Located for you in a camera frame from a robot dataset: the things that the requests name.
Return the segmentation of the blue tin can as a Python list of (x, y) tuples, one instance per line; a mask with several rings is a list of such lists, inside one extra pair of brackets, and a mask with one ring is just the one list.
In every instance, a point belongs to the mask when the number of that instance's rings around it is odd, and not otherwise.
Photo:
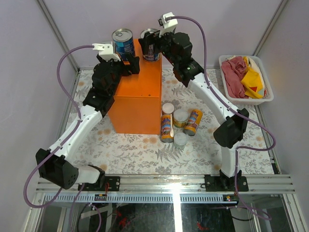
[[(158, 31), (158, 29), (154, 29), (154, 28), (145, 29), (141, 32), (140, 38), (143, 39), (145, 33), (147, 32), (151, 34), (151, 33), (155, 33), (156, 31)], [(160, 54), (154, 53), (154, 46), (151, 44), (149, 45), (148, 53), (143, 55), (143, 59), (147, 62), (156, 62), (160, 60)]]
[(116, 44), (116, 51), (123, 61), (127, 61), (126, 53), (135, 56), (133, 33), (129, 29), (118, 29), (112, 33), (112, 39)]

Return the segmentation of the orange wooden box shelf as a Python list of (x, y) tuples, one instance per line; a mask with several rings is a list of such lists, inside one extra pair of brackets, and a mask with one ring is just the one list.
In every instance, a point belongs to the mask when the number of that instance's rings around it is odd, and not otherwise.
[(145, 61), (138, 39), (134, 40), (140, 57), (140, 73), (122, 77), (108, 112), (116, 133), (160, 133), (162, 97), (162, 59)]

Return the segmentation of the yellow porridge can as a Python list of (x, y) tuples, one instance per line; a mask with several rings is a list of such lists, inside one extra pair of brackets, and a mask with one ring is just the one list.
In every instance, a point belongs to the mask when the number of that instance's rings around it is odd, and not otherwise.
[(183, 128), (183, 132), (186, 135), (194, 136), (197, 132), (197, 128), (201, 122), (203, 112), (198, 109), (193, 109), (187, 120), (186, 125)]

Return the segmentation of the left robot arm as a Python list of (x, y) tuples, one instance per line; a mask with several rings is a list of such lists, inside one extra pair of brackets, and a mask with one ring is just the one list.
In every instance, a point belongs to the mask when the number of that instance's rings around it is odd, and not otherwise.
[(36, 153), (41, 178), (63, 189), (70, 189), (74, 184), (84, 184), (97, 191), (105, 187), (105, 172), (101, 168), (94, 165), (73, 166), (73, 156), (110, 110), (121, 78), (140, 72), (140, 58), (130, 53), (126, 53), (126, 58), (128, 64), (122, 60), (98, 59), (92, 75), (92, 87), (79, 109), (80, 114), (48, 150), (41, 148)]

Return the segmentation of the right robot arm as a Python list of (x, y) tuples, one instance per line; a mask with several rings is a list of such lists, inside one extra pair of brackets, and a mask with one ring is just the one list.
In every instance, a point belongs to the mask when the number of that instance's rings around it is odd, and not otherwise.
[(177, 80), (197, 94), (216, 117), (220, 126), (213, 136), (221, 146), (221, 173), (224, 175), (220, 185), (224, 190), (232, 190), (238, 183), (234, 176), (237, 173), (235, 151), (246, 131), (249, 112), (230, 103), (211, 83), (204, 69), (192, 58), (192, 44), (187, 34), (145, 32), (139, 43), (143, 54), (149, 52), (150, 46), (154, 53), (162, 54), (173, 66)]

